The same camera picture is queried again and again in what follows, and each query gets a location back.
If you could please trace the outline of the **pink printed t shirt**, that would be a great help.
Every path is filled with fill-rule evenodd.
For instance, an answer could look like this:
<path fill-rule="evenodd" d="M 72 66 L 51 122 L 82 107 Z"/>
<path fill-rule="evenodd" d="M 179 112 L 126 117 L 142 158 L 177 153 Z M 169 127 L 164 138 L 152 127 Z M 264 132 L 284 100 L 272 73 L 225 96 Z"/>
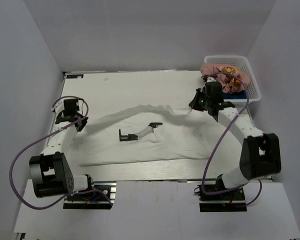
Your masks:
<path fill-rule="evenodd" d="M 250 77 L 239 68 L 225 64 L 207 62 L 201 66 L 200 72 L 203 79 L 211 77 L 219 82 L 224 94 L 239 93 L 251 82 Z"/>

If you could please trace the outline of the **white t shirt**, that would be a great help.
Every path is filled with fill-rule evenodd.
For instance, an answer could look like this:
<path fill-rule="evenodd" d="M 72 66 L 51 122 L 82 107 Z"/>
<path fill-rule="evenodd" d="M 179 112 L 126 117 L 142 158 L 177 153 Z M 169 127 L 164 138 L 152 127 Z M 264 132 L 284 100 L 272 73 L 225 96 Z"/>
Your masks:
<path fill-rule="evenodd" d="M 221 130 L 207 112 L 138 105 L 89 122 L 77 149 L 85 167 L 206 160 Z"/>

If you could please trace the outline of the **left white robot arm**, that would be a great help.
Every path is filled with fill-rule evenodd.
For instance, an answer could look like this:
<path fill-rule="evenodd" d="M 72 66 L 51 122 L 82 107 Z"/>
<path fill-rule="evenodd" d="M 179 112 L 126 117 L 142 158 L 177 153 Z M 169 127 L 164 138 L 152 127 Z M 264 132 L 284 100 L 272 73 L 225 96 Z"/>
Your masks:
<path fill-rule="evenodd" d="M 88 174 L 74 175 L 67 161 L 67 152 L 77 133 L 88 122 L 80 113 L 80 98 L 58 100 L 52 107 L 55 113 L 53 131 L 40 155 L 29 160 L 34 193 L 38 198 L 79 193 L 89 200 L 96 187 Z"/>

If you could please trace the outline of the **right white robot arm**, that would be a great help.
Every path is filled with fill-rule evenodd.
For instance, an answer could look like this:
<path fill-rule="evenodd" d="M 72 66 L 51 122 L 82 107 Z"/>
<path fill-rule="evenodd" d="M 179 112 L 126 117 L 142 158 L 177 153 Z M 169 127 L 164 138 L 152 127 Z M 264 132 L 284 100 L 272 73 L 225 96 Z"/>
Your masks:
<path fill-rule="evenodd" d="M 215 155 L 221 141 L 230 132 L 241 144 L 239 165 L 217 177 L 212 191 L 201 187 L 205 195 L 217 195 L 226 200 L 234 190 L 243 187 L 251 180 L 275 175 L 281 172 L 280 141 L 276 134 L 265 133 L 253 126 L 242 116 L 242 111 L 230 101 L 224 101 L 219 82 L 208 82 L 196 89 L 189 107 L 196 111 L 206 111 L 220 125 L 224 132 L 213 148 Z"/>

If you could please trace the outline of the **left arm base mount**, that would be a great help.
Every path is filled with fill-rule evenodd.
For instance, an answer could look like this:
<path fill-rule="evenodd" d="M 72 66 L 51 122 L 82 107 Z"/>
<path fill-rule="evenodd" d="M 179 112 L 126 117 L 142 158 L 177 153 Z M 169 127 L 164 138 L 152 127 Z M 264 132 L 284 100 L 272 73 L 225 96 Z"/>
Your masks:
<path fill-rule="evenodd" d="M 115 201 L 116 182 L 94 182 L 93 191 L 85 194 L 74 194 L 63 201 L 65 210 L 110 210 Z"/>

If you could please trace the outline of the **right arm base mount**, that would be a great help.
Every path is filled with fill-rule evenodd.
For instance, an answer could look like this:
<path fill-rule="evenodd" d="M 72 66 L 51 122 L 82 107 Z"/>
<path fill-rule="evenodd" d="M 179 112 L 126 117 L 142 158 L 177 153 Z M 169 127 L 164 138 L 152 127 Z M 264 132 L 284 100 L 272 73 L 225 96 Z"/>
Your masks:
<path fill-rule="evenodd" d="M 207 195 L 202 191 L 202 185 L 194 188 L 193 193 L 198 195 L 199 210 L 201 213 L 234 213 L 246 212 L 246 198 L 242 188 L 231 192 Z"/>

